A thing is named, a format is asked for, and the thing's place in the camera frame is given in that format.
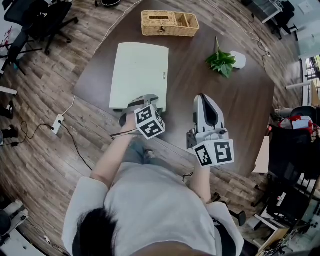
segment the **white cube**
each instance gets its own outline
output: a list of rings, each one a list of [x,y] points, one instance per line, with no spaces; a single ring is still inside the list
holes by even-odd
[[[232,139],[206,140],[192,148],[202,167],[212,167],[235,161]]]
[[[147,139],[165,132],[166,125],[153,105],[134,111],[135,125],[140,133]]]

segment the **white t-shirt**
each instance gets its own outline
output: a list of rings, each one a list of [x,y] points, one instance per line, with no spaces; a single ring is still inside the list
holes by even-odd
[[[210,255],[221,255],[221,241],[210,213],[233,238],[237,253],[243,239],[225,204],[204,205],[182,178],[156,165],[123,163],[114,186],[83,177],[72,196],[64,221],[62,240],[72,255],[79,216],[105,207],[115,213],[115,255],[129,256],[159,242],[180,242]]]

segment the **shirt sleeve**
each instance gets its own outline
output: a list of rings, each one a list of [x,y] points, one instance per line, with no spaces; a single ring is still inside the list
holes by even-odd
[[[108,191],[104,183],[89,177],[82,177],[76,185],[66,211],[62,232],[63,244],[70,255],[72,255],[72,245],[77,233],[79,217],[89,211],[104,207]]]
[[[219,221],[228,231],[235,243],[236,256],[239,256],[242,252],[245,241],[241,236],[234,220],[232,219],[226,204],[223,202],[212,202],[206,205],[206,209],[209,212],[209,215]]]

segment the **green plant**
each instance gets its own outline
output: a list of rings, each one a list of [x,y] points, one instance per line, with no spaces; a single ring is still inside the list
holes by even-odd
[[[236,63],[236,57],[231,56],[230,53],[225,53],[220,50],[217,37],[215,37],[215,42],[217,51],[207,58],[205,62],[210,65],[211,70],[218,71],[224,77],[229,78],[232,70],[234,69],[233,64]]]

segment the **forearm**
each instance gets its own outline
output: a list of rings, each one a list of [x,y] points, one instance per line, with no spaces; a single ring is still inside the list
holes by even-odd
[[[189,188],[195,192],[205,204],[211,200],[210,168],[201,167],[196,161]]]
[[[130,128],[124,126],[120,132],[129,130]],[[90,177],[103,182],[110,189],[132,139],[133,135],[116,137],[96,164]]]

